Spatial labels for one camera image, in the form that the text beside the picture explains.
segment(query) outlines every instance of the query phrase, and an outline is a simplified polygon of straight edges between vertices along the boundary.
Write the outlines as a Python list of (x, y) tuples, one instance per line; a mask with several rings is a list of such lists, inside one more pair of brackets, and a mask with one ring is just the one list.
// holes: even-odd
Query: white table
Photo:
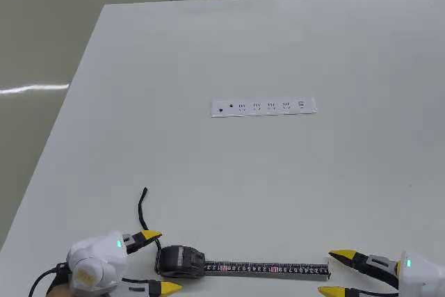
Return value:
[[(163, 245), (209, 259), (357, 248), (445, 263), (444, 22), (445, 0), (106, 6), (1, 251), (0, 294), (25, 296), (79, 239), (137, 231), (143, 186)], [(318, 114), (209, 117), (213, 99), (299, 95)], [(132, 256), (128, 276), (155, 278), (154, 255)], [(331, 268), (325, 285), (391, 291)], [(204, 278), (181, 296), (318, 285)]]

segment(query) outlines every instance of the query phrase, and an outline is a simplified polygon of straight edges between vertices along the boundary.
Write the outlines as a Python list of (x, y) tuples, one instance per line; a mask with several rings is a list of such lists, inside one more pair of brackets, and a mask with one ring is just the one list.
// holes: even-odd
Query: glossy floor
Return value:
[(140, 1), (0, 0), (0, 246), (102, 6)]

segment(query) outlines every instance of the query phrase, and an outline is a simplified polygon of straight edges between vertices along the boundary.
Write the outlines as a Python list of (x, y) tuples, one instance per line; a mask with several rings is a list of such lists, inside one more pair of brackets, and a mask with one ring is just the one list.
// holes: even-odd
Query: black wire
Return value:
[[(144, 189), (142, 190), (142, 195), (140, 196), (139, 203), (138, 203), (139, 223), (142, 225), (142, 228), (144, 230), (148, 230), (148, 226), (144, 220), (144, 213), (142, 211), (142, 202), (144, 201), (147, 193), (148, 193), (148, 189), (147, 189), (147, 187), (144, 187)], [(161, 242), (159, 241), (159, 239), (156, 239), (154, 242), (156, 243), (158, 250), (161, 250), (162, 247), (161, 247)]]
[(122, 281), (127, 283), (150, 283), (153, 280), (133, 280), (132, 278), (123, 278)]
[[(148, 193), (148, 189), (147, 189), (147, 187), (144, 187), (144, 189), (142, 190), (142, 195), (140, 196), (139, 203), (138, 203), (139, 223), (144, 230), (148, 230), (148, 226), (144, 219), (144, 213), (142, 210), (142, 202), (144, 202), (144, 199), (145, 199), (145, 196), (147, 195), (147, 193)], [(162, 249), (161, 242), (158, 239), (156, 239), (155, 242), (156, 242), (158, 251), (160, 251)], [(150, 282), (150, 280), (134, 280), (132, 278), (122, 278), (122, 281), (127, 282), (127, 283), (149, 283)]]
[(57, 267), (54, 267), (52, 269), (49, 269), (48, 271), (45, 271), (41, 276), (39, 276), (37, 278), (37, 280), (35, 280), (33, 286), (31, 287), (31, 290), (29, 290), (29, 295), (28, 297), (32, 297), (34, 294), (34, 290), (37, 287), (37, 284), (39, 284), (39, 282), (45, 277), (48, 276), (49, 274), (53, 274), (53, 273), (57, 273)]

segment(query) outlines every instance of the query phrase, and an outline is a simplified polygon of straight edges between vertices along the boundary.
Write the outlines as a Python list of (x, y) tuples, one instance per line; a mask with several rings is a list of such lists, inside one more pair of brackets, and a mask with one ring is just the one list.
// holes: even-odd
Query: power strip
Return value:
[(281, 98), (268, 100), (226, 100), (211, 103), (212, 118), (231, 116), (264, 116), (315, 114), (314, 98)]

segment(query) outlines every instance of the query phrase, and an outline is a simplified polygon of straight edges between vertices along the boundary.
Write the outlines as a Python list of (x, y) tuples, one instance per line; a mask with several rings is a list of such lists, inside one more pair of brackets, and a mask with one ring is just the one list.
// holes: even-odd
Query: tape measure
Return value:
[(158, 251), (156, 272), (167, 278), (200, 278), (204, 275), (272, 276), (327, 280), (327, 264), (278, 264), (206, 261), (204, 253), (188, 246), (168, 246)]

